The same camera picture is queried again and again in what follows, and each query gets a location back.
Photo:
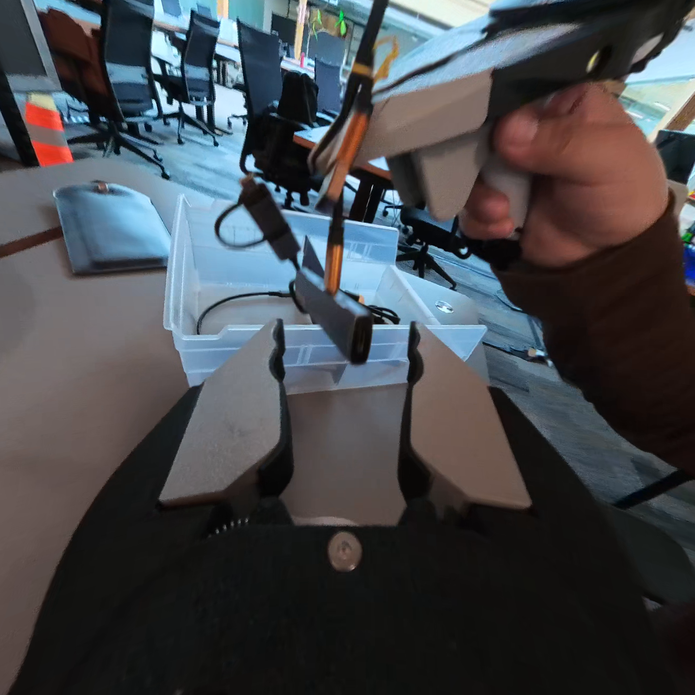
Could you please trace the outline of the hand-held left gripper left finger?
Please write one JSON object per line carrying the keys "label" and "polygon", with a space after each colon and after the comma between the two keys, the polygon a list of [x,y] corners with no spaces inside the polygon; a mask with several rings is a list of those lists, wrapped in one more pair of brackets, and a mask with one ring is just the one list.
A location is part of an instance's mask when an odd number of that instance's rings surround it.
{"label": "hand-held left gripper left finger", "polygon": [[272,320],[209,376],[187,423],[163,507],[254,508],[294,471],[283,321]]}

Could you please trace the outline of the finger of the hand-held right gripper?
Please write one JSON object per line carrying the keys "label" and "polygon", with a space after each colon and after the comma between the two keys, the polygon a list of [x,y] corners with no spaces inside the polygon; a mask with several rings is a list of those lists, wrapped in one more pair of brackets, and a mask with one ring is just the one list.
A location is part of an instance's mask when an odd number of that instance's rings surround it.
{"label": "finger of the hand-held right gripper", "polygon": [[491,68],[481,67],[473,57],[474,46],[486,38],[485,23],[467,23],[434,36],[421,46],[395,59],[388,75],[376,81],[373,100],[430,91],[447,85],[465,94],[483,94],[489,99]]}
{"label": "finger of the hand-held right gripper", "polygon": [[[491,70],[491,90],[493,71]],[[478,130],[489,112],[483,94],[465,94],[454,85],[374,101],[369,69],[352,71],[343,106],[326,134],[308,155],[312,173],[326,174],[348,156],[348,167],[443,143]]]}

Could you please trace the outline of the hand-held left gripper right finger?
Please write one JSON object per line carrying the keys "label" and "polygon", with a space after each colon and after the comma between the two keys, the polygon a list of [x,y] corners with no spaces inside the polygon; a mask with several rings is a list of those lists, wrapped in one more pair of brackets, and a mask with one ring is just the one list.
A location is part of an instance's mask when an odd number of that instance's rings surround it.
{"label": "hand-held left gripper right finger", "polygon": [[473,506],[529,511],[532,499],[487,383],[421,323],[409,328],[397,456],[407,508],[436,518]]}

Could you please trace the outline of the grey usb hub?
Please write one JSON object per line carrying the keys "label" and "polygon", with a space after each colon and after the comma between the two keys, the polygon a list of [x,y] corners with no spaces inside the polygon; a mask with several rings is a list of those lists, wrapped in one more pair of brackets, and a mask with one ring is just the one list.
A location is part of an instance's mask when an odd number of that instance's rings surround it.
{"label": "grey usb hub", "polygon": [[374,326],[368,308],[341,290],[330,294],[323,279],[309,269],[297,272],[294,291],[301,309],[321,327],[348,362],[359,366],[368,360]]}

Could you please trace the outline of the grey metal hub plug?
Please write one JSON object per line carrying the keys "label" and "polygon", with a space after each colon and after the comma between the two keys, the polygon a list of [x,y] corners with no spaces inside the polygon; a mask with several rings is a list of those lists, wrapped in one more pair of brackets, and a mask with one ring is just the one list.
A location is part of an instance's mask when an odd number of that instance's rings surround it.
{"label": "grey metal hub plug", "polygon": [[[223,237],[223,223],[240,208],[246,211],[260,231],[261,237],[259,239],[238,243]],[[279,261],[289,261],[296,270],[300,269],[298,263],[300,247],[281,212],[281,208],[266,184],[251,174],[241,178],[238,200],[226,207],[217,216],[213,229],[215,238],[227,249],[243,251],[268,244]]]}

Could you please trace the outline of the person's right forearm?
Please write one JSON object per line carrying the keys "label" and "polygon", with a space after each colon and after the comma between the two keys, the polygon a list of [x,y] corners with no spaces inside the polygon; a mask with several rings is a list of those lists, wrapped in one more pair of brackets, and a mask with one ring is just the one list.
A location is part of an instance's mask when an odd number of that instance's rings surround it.
{"label": "person's right forearm", "polygon": [[694,476],[694,312],[673,195],[636,238],[564,268],[495,268],[561,377],[622,438]]}

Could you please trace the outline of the person's right hand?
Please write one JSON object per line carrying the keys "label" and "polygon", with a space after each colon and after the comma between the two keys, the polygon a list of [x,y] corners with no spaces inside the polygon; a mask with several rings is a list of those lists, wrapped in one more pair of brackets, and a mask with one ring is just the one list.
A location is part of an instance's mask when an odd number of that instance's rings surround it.
{"label": "person's right hand", "polygon": [[636,238],[669,206],[659,154],[601,83],[558,92],[501,118],[493,148],[532,176],[521,258],[577,264]]}

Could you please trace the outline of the brown edged desk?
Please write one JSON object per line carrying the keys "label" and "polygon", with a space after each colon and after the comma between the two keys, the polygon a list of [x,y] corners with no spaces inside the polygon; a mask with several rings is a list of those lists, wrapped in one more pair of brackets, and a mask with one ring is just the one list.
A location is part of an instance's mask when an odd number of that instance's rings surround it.
{"label": "brown edged desk", "polygon": [[[328,126],[303,129],[293,135],[295,144],[312,150],[328,131]],[[349,219],[371,224],[375,220],[382,197],[387,190],[393,190],[392,178],[384,158],[369,161],[353,169],[351,177],[359,181],[354,195]]]}

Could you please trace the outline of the black office chair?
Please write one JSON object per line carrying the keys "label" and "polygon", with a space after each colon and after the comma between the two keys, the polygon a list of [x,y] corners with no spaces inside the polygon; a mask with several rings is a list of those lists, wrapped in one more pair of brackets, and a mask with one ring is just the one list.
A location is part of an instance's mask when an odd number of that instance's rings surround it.
{"label": "black office chair", "polygon": [[313,189],[308,150],[294,134],[317,125],[317,84],[304,72],[282,71],[279,37],[237,20],[239,52],[248,124],[239,166],[253,156],[255,173],[284,189],[284,207],[292,209],[292,195],[309,205]]}
{"label": "black office chair", "polygon": [[430,255],[430,248],[437,248],[465,260],[472,255],[468,243],[459,232],[458,218],[448,222],[435,220],[428,211],[417,206],[396,206],[400,210],[400,222],[405,241],[398,243],[395,262],[412,262],[412,270],[420,279],[425,278],[426,270],[437,273],[456,291],[455,280]]}
{"label": "black office chair", "polygon": [[161,60],[161,71],[153,77],[164,91],[167,102],[178,103],[177,112],[161,114],[164,125],[169,125],[170,117],[177,118],[178,144],[184,143],[181,132],[184,125],[189,124],[203,134],[211,136],[213,145],[219,146],[216,127],[208,126],[202,117],[192,117],[184,110],[185,105],[205,109],[215,103],[213,61],[219,33],[220,22],[204,13],[191,10],[186,39],[180,50],[178,73],[170,72]]}
{"label": "black office chair", "polygon": [[141,134],[155,120],[156,91],[152,73],[153,1],[103,1],[97,40],[98,65],[105,94],[81,78],[80,100],[88,107],[92,134],[67,143],[96,144],[103,156],[122,149],[138,155],[170,178],[157,152],[160,143]]}

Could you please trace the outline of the grey leather pouch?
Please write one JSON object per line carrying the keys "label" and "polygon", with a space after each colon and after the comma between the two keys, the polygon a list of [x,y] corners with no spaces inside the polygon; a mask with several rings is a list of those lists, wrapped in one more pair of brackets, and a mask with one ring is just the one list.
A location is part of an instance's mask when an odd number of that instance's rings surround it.
{"label": "grey leather pouch", "polygon": [[53,192],[76,276],[164,270],[170,234],[152,200],[102,180]]}

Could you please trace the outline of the orange traffic cone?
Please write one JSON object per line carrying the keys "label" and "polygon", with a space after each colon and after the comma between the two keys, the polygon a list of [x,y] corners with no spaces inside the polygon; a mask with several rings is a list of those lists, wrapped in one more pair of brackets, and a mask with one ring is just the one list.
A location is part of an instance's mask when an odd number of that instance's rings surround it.
{"label": "orange traffic cone", "polygon": [[40,167],[73,163],[63,121],[51,94],[27,93],[24,122]]}

